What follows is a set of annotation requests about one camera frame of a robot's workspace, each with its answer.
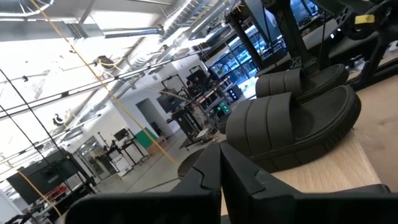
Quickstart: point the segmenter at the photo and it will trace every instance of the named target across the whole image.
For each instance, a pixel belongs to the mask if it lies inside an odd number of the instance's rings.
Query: ceiling
[[[162,2],[162,4],[152,4],[132,0],[55,0],[55,4],[48,7],[45,13],[55,21],[78,22],[92,1],[95,3],[85,24],[95,23],[100,29],[139,28],[161,24],[170,16],[166,12],[172,12],[171,5],[185,2],[185,0],[140,0]],[[208,2],[210,6],[218,0]],[[29,21],[42,20],[43,17],[38,14],[28,19]],[[95,67],[92,64],[93,60],[100,55],[105,55],[117,62],[132,51],[138,40],[140,40],[139,37],[114,39],[95,37],[77,42],[70,41],[75,44],[85,61],[91,63],[93,70],[103,75],[103,69],[100,66]],[[28,102],[96,80],[77,54],[61,38],[0,42],[0,49],[1,70],[12,80]],[[28,77],[29,80],[25,82],[22,79],[23,76]],[[91,94],[88,92],[70,97],[36,109],[35,112],[45,127],[51,131],[57,128],[52,123],[54,114],[59,114],[65,119],[76,115]],[[8,109],[23,104],[24,102],[13,87],[0,74],[0,105]],[[14,119],[33,142],[46,138],[46,133],[31,113],[19,114]],[[0,127],[2,127],[0,128],[0,136],[2,136],[0,155],[10,155],[30,146],[29,141],[10,119],[1,120]]]

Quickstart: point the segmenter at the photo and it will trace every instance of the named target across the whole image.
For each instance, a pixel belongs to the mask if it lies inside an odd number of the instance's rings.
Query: white wall
[[[102,137],[108,144],[111,144],[111,141],[114,139],[114,134],[122,128],[129,127],[123,117],[119,114],[119,111],[111,103],[108,103],[106,108],[98,113],[101,114],[99,118],[82,127],[82,135],[77,136],[68,142],[70,144],[70,146],[67,147],[68,152],[76,152],[77,149],[92,136],[94,136],[101,145],[104,145],[98,132],[101,133]]]
[[[148,79],[151,79],[151,77],[146,76],[141,80],[141,82],[147,83],[146,80]],[[157,98],[160,97],[160,93],[157,90],[161,90],[162,85],[160,84],[159,80],[156,84],[152,83],[150,85],[150,88],[148,88],[147,84],[141,87],[145,89],[140,89],[140,90],[130,89],[119,100],[123,104],[123,106],[128,110],[128,112],[130,112],[133,115],[133,117],[135,117],[143,127],[148,128],[149,131],[151,131],[155,136],[157,136],[156,132],[150,126],[145,116],[141,113],[141,111],[137,107],[137,104],[146,99],[150,100],[154,108],[157,110],[154,113],[157,113],[157,116],[160,116],[165,123],[165,121],[171,117],[171,113],[166,113],[159,104],[159,102],[157,101]],[[114,101],[112,102],[115,108],[120,112],[120,115],[124,118],[125,122],[131,128],[131,131],[134,134],[140,132],[141,128]],[[175,124],[167,124],[167,126],[169,128],[164,126],[164,129],[166,130],[165,135],[167,137],[172,135],[179,129],[179,128],[177,129],[174,128]]]
[[[171,127],[167,124],[166,120],[160,115],[155,105],[150,99],[145,99],[137,104],[138,109],[144,115],[148,123],[155,122],[160,130],[163,132],[165,137],[169,137],[174,134]]]

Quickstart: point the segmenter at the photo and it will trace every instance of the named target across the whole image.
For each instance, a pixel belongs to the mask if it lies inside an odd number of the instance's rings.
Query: floor
[[[179,149],[186,140],[184,133],[179,130],[168,139],[165,146],[167,153],[178,163],[184,161],[191,153],[206,147],[207,144],[196,144],[186,149]],[[177,166],[161,152],[146,159],[141,166],[136,166],[123,177],[114,175],[97,185],[99,192],[131,193],[131,192],[166,192],[178,183]]]

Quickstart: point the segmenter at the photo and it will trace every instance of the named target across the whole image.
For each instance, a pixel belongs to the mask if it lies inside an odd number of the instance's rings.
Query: computer monitor
[[[79,169],[77,162],[70,156],[67,159],[64,153],[56,150],[46,157],[46,160],[35,162],[34,164],[20,170],[30,182],[42,193],[46,194],[56,186],[62,184],[69,177],[76,174]],[[16,173],[7,178],[11,186],[19,193],[26,203],[32,204],[40,195],[37,191],[21,176]]]
[[[178,95],[175,89],[168,90],[167,92],[173,95]],[[174,110],[176,107],[180,106],[180,104],[183,102],[182,99],[166,93],[163,93],[162,96],[158,97],[156,100],[159,102],[159,104],[166,113]]]

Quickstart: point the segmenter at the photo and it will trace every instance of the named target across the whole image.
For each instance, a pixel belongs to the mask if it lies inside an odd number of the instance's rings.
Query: desk
[[[301,192],[336,192],[381,183],[354,132],[326,156],[272,175]],[[228,214],[224,198],[221,214]]]

